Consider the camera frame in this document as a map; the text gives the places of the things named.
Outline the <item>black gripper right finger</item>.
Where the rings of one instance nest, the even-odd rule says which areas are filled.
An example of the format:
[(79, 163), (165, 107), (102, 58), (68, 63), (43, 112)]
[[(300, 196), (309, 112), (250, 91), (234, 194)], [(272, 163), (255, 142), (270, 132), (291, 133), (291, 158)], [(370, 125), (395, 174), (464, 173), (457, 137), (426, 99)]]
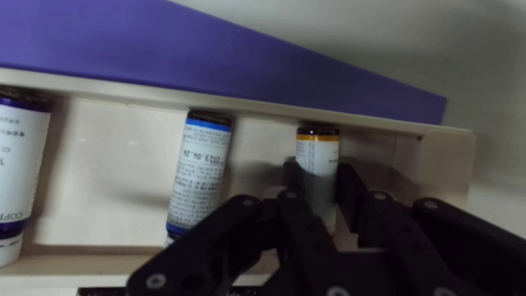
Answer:
[(438, 197), (406, 206), (337, 170), (337, 204), (359, 245), (398, 262), (410, 296), (526, 296), (526, 240)]

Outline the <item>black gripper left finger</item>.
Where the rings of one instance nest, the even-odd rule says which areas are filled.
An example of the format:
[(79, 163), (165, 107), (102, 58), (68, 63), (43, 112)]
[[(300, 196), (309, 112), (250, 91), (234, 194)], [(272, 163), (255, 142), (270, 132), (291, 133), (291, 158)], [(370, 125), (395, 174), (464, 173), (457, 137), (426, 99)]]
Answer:
[(311, 273), (336, 245), (300, 193), (281, 191), (277, 199), (240, 194), (137, 268), (127, 296), (227, 296), (267, 250), (278, 252), (280, 270), (303, 263)]

